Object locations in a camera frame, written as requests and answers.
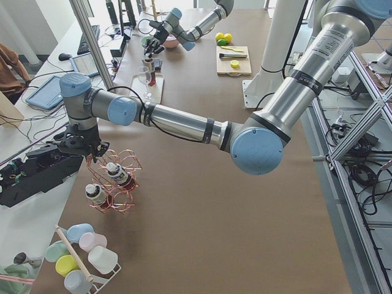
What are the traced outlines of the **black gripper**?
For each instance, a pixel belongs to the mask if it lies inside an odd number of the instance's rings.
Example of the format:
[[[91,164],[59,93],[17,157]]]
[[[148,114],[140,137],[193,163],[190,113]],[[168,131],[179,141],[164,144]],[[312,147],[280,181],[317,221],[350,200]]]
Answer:
[[[81,130],[77,124],[69,124],[64,132],[57,134],[56,144],[64,154],[92,156],[93,162],[97,162],[97,158],[102,157],[110,145],[109,142],[100,139],[97,125]]]
[[[159,54],[164,50],[163,43],[168,37],[168,31],[164,27],[164,22],[151,20],[149,25],[156,29],[153,37],[146,41],[144,46],[145,57],[151,57],[153,54]]]

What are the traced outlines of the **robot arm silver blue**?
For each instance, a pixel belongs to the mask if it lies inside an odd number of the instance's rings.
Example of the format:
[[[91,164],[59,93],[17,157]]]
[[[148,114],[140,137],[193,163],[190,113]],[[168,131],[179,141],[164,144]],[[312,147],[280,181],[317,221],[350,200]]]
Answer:
[[[234,1],[215,1],[215,8],[199,20],[193,27],[184,29],[180,25],[182,12],[173,8],[163,21],[151,20],[149,25],[156,30],[153,37],[144,46],[144,56],[151,58],[164,50],[163,44],[168,36],[173,35],[186,51],[191,51],[198,39],[203,37],[210,29],[222,19],[227,18],[233,10]]]
[[[269,173],[281,162],[291,129],[308,105],[349,53],[367,43],[390,17],[390,1],[328,1],[320,11],[320,26],[314,28],[315,39],[299,63],[244,124],[119,96],[93,87],[86,75],[68,73],[59,82],[69,118],[59,148],[68,154],[100,157],[108,144],[99,138],[98,119],[122,126],[137,121],[189,141],[216,145],[248,174]]]

